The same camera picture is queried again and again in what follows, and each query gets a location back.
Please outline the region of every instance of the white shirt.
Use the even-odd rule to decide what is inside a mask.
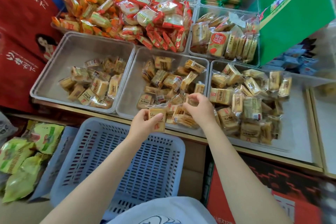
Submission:
[[[125,211],[108,224],[216,224],[199,201],[191,197],[157,198]]]

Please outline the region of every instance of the green snack package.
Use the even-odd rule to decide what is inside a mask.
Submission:
[[[40,177],[41,162],[41,155],[29,157],[23,161],[19,170],[11,175],[6,182],[3,203],[19,200],[34,191]]]
[[[31,131],[29,141],[34,142],[38,151],[53,154],[56,150],[64,126],[38,123]]]
[[[22,162],[35,151],[35,145],[26,139],[14,137],[6,142],[0,151],[0,171],[14,174]]]

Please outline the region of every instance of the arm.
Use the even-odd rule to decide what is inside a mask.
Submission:
[[[199,105],[184,103],[208,139],[220,181],[237,224],[292,223],[266,187],[233,148],[215,120],[212,104],[202,94],[189,95]]]
[[[162,118],[150,120],[148,110],[141,110],[133,119],[127,137],[83,182],[81,182],[41,224],[99,223],[110,204],[125,171],[143,141]]]

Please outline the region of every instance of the blue plastic basket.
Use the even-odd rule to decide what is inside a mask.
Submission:
[[[125,139],[129,128],[129,125],[99,118],[83,122],[51,189],[50,200],[54,207]],[[121,179],[103,219],[111,220],[155,198],[177,196],[185,151],[178,137],[150,134]]]

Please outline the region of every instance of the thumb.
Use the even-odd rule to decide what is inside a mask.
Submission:
[[[191,106],[190,104],[188,103],[183,103],[183,107],[191,114],[193,115],[193,112],[195,110],[196,107],[194,106]]]
[[[150,127],[154,127],[155,124],[157,124],[162,119],[162,117],[163,117],[163,113],[158,113],[157,115],[147,120],[146,122]]]

